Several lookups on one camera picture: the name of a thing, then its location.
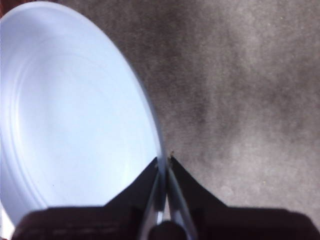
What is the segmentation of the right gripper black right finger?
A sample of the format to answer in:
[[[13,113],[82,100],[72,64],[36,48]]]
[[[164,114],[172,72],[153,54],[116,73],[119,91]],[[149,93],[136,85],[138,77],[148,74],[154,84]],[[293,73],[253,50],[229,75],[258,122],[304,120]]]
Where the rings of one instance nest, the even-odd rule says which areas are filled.
[[[302,213],[281,208],[227,206],[173,157],[168,184],[177,190],[181,216],[198,240],[316,240],[318,229]]]

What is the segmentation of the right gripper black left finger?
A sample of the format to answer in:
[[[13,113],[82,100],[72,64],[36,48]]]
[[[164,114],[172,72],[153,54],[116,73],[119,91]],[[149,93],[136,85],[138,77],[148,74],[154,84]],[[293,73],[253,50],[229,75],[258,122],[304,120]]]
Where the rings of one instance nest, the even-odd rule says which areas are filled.
[[[158,179],[158,161],[154,159],[107,204],[33,211],[21,219],[12,239],[136,240],[151,208]]]

